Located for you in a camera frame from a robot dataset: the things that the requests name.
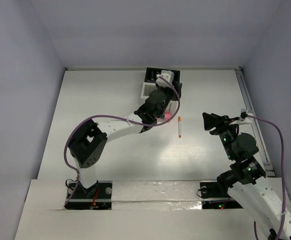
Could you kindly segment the pink capped tube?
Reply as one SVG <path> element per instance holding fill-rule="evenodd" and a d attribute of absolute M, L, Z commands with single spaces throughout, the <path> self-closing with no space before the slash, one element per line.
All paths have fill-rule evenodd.
<path fill-rule="evenodd" d="M 168 121 L 171 117 L 172 117 L 172 113 L 171 112 L 164 112 L 158 119 L 157 121 L 159 123 L 163 123 L 163 122 L 166 122 Z"/>

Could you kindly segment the orange white pen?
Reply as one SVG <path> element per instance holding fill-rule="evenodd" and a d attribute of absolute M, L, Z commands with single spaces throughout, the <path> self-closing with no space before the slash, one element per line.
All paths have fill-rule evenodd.
<path fill-rule="evenodd" d="M 178 137 L 182 137 L 182 118 L 178 116 Z"/>

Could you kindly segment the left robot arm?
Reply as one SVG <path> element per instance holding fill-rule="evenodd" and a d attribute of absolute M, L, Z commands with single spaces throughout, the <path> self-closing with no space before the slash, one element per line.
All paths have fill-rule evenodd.
<path fill-rule="evenodd" d="M 107 143 L 127 135 L 141 134 L 160 126 L 160 118 L 170 101 L 180 101 L 182 83 L 178 80 L 168 82 L 163 78 L 156 80 L 156 90 L 152 91 L 136 111 L 127 117 L 110 115 L 108 122 L 95 122 L 96 115 L 83 120 L 68 137 L 63 157 L 70 153 L 75 159 L 76 184 L 72 192 L 78 191 L 86 198 L 94 197 L 98 190 L 98 180 L 89 168 L 100 159 Z"/>

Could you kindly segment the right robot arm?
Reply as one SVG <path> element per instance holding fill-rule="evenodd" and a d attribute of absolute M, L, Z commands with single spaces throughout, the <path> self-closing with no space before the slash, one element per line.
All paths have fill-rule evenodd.
<path fill-rule="evenodd" d="M 291 240 L 291 213 L 286 207 L 286 192 L 279 197 L 258 163 L 255 138 L 240 132 L 240 125 L 251 124 L 255 116 L 243 109 L 239 117 L 214 113 L 202 114 L 204 129 L 218 136 L 229 160 L 234 163 L 216 181 L 200 183 L 202 199 L 228 198 L 236 201 L 254 220 L 269 240 Z"/>

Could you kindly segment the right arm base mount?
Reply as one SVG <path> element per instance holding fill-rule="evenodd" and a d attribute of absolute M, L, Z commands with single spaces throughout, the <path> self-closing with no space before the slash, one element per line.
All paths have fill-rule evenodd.
<path fill-rule="evenodd" d="M 203 210 L 230 210 L 243 207 L 231 198 L 224 186 L 217 180 L 204 180 L 199 183 L 196 195 L 201 199 Z"/>

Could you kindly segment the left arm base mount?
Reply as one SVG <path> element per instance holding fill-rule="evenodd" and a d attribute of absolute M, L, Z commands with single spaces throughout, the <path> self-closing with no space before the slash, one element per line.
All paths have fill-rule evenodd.
<path fill-rule="evenodd" d="M 87 191 L 79 185 L 71 196 L 76 181 L 67 179 L 66 203 L 64 208 L 67 210 L 111 210 L 112 209 L 112 190 L 113 183 L 110 181 L 99 181 Z"/>

